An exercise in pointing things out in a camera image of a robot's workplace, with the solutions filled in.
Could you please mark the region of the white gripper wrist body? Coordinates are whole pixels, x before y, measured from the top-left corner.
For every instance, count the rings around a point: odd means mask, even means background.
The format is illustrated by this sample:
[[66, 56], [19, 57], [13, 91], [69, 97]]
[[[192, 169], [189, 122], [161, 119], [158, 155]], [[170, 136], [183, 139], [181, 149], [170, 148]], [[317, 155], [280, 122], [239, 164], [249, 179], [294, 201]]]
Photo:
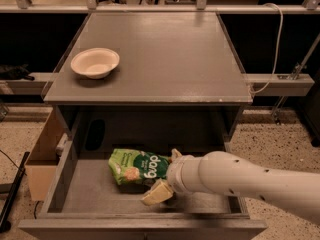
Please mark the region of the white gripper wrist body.
[[204, 185], [199, 176], [201, 159], [191, 155], [174, 160], [167, 170], [167, 181], [176, 193], [203, 192]]

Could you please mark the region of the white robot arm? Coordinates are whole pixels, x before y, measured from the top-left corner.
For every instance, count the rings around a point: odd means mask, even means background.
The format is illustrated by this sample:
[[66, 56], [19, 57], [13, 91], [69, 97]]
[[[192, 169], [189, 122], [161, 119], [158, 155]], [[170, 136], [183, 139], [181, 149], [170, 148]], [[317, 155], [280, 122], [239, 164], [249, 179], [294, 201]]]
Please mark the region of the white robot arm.
[[176, 153], [166, 178], [157, 180], [142, 202], [150, 206], [175, 193], [197, 192], [261, 200], [320, 224], [319, 174], [261, 167], [223, 151], [202, 157]]

